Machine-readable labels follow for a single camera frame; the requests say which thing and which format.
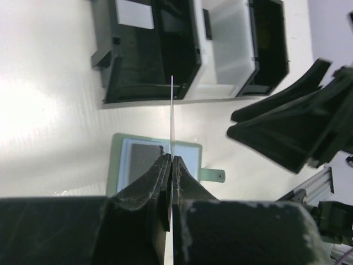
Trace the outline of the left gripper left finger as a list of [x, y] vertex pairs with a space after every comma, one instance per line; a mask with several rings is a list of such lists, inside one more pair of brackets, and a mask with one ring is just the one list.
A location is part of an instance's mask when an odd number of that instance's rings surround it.
[[162, 264], [172, 157], [113, 196], [1, 199], [2, 264]]

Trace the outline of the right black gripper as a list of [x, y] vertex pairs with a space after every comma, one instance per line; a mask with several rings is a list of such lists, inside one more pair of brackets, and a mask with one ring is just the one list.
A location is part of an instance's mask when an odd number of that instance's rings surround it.
[[[332, 62], [323, 58], [296, 82], [263, 100], [234, 111], [227, 129], [228, 138], [250, 147], [288, 171], [298, 174], [308, 159], [307, 150], [299, 141], [299, 117], [285, 114], [268, 117], [270, 112], [321, 89], [320, 83]], [[327, 85], [335, 94], [323, 103], [328, 121], [315, 141], [308, 165], [318, 168], [330, 162], [337, 152], [352, 154], [352, 67], [344, 66], [334, 73]]]

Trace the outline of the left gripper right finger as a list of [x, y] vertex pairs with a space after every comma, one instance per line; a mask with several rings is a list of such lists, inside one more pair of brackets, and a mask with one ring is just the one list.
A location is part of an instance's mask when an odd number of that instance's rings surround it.
[[330, 264], [309, 212], [295, 202], [221, 201], [173, 159], [175, 264]]

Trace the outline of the green card holder wallet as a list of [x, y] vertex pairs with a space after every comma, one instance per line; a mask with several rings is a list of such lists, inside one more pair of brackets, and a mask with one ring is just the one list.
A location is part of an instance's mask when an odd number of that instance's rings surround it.
[[112, 196], [146, 173], [155, 160], [164, 154], [182, 157], [190, 175], [198, 182], [223, 183], [222, 169], [202, 168], [200, 144], [117, 133], [113, 135], [110, 150], [106, 195]]

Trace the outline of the silver credit card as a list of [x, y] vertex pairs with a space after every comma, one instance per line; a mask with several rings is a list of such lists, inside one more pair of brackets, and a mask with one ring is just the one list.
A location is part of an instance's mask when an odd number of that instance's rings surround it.
[[149, 30], [154, 29], [152, 7], [150, 5], [126, 0], [117, 0], [115, 4], [119, 24]]
[[[174, 76], [171, 75], [170, 78], [170, 152], [172, 156], [172, 162], [174, 161], [174, 156], [175, 156], [175, 140], [174, 140]], [[172, 244], [172, 264], [174, 264], [174, 210], [173, 210], [173, 204], [172, 204], [172, 231], [171, 231], [171, 244]]]

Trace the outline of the black credit card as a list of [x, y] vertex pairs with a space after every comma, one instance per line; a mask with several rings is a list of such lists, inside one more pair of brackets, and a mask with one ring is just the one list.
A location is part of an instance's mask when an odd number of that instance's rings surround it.
[[211, 20], [210, 20], [210, 12], [207, 9], [203, 9], [204, 15], [204, 25], [205, 25], [205, 34], [207, 40], [212, 40], [212, 29], [211, 29]]

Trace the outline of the black white sorting tray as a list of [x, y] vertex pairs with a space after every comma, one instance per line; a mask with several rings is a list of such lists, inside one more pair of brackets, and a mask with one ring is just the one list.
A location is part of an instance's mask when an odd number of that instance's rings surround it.
[[[121, 25], [115, 1], [92, 1], [104, 104], [268, 96], [289, 72], [283, 1], [134, 1], [154, 29]], [[210, 12], [206, 39], [203, 9]]]

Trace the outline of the aluminium front rail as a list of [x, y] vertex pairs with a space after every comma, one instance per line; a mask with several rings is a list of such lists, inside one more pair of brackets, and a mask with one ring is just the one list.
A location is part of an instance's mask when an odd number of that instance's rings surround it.
[[293, 201], [317, 206], [334, 194], [332, 168], [325, 166], [320, 172], [282, 196], [278, 201]]

